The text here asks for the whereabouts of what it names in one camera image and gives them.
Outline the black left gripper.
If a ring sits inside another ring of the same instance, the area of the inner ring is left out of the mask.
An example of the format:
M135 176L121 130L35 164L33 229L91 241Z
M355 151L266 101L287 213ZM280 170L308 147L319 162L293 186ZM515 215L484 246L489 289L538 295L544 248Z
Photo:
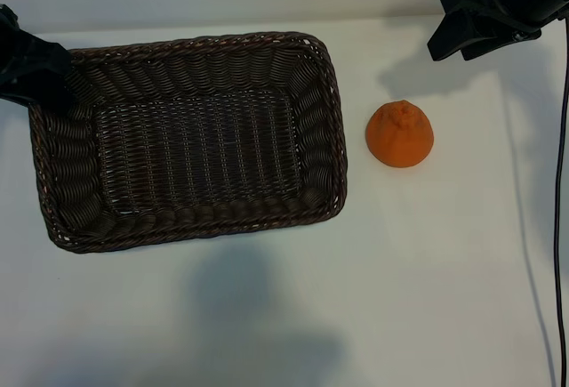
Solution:
M1 4L2 99L27 108L69 112L76 101L62 80L36 82L23 77L45 71L63 76L70 69L71 55L63 46L20 31L18 16Z

